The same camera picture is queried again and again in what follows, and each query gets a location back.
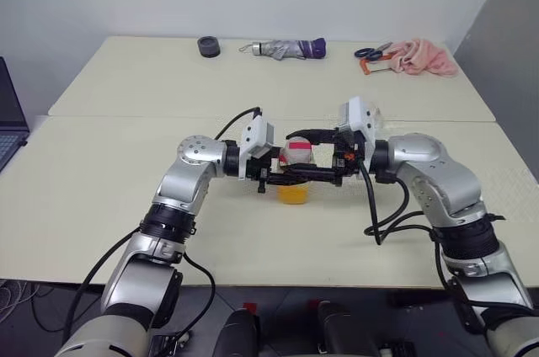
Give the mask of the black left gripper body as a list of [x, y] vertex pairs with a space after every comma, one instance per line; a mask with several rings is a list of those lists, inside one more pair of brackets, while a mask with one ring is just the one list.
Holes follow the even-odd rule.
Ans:
[[268, 176], [271, 173], [276, 173], [272, 171], [272, 162], [274, 160], [278, 160], [277, 148], [271, 148], [262, 157], [251, 157], [247, 160], [246, 178], [259, 183], [259, 194], [264, 194], [266, 192]]

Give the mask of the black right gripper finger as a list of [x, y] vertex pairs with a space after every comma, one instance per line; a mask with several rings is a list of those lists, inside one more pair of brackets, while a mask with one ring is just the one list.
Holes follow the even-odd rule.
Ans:
[[336, 173], [332, 168], [320, 168], [316, 164], [292, 164], [284, 166], [283, 172], [297, 180], [334, 181]]
[[329, 144], [334, 142], [337, 131], [337, 129], [303, 129], [290, 133], [286, 136], [286, 140], [301, 137], [311, 144]]

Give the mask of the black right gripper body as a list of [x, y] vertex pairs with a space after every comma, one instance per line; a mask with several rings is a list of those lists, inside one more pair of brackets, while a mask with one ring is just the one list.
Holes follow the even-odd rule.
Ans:
[[366, 140], [360, 131], [334, 129], [332, 169], [334, 185], [341, 187], [344, 178], [363, 177], [360, 165], [366, 158]]

